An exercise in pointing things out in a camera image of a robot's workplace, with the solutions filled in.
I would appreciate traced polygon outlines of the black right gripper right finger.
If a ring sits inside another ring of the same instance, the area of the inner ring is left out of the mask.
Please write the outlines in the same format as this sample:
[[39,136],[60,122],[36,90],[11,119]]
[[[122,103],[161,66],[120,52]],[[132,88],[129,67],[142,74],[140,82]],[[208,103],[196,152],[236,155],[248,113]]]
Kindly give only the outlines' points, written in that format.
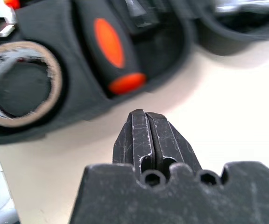
[[158,113],[147,113],[151,136],[154,145],[156,170],[170,177],[170,166],[174,163],[185,163],[196,174],[202,169],[190,143],[180,132]]

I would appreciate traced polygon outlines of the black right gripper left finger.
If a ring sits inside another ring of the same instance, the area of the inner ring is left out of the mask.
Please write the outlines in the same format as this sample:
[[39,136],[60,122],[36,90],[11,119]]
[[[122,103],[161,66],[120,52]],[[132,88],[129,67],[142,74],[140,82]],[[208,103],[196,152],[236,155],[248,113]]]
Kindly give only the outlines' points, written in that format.
[[143,109],[129,113],[114,146],[112,163],[130,164],[136,173],[153,169],[153,143]]

